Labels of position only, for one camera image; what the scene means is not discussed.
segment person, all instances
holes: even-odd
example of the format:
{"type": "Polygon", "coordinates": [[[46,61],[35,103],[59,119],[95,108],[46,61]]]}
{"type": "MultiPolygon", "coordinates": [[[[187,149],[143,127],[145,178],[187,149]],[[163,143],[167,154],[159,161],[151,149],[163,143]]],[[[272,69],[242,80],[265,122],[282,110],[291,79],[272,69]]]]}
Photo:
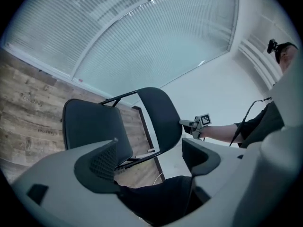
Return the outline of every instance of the person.
{"type": "MultiPolygon", "coordinates": [[[[276,61],[282,73],[287,71],[298,48],[292,43],[277,45],[276,61]]],[[[240,123],[225,126],[206,126],[201,138],[212,138],[231,142],[240,123]]],[[[274,102],[267,104],[254,119],[244,122],[236,143],[247,148],[253,142],[262,141],[271,132],[284,126],[282,117],[274,102]]],[[[120,186],[120,200],[137,216],[152,226],[163,226],[171,223],[199,208],[203,202],[191,191],[191,177],[177,176],[155,186],[137,189],[120,186]]]]}

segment white wall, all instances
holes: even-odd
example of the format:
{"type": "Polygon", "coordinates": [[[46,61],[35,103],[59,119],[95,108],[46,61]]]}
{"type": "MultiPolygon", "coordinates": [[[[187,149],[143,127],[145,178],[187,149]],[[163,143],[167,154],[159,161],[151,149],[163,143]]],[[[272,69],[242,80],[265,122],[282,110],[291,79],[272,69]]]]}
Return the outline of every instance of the white wall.
{"type": "MultiPolygon", "coordinates": [[[[212,125],[241,122],[252,102],[263,99],[262,93],[250,76],[231,59],[231,53],[196,68],[161,89],[171,98],[181,119],[193,120],[195,116],[209,113],[212,125]]],[[[136,105],[143,108],[141,102],[136,105]]],[[[258,115],[265,105],[255,104],[247,119],[258,115]]],[[[144,108],[143,114],[153,144],[157,146],[151,121],[144,108]]],[[[206,140],[229,145],[212,139],[206,140]]],[[[158,159],[166,178],[190,175],[180,146],[162,154],[158,159]]]]}

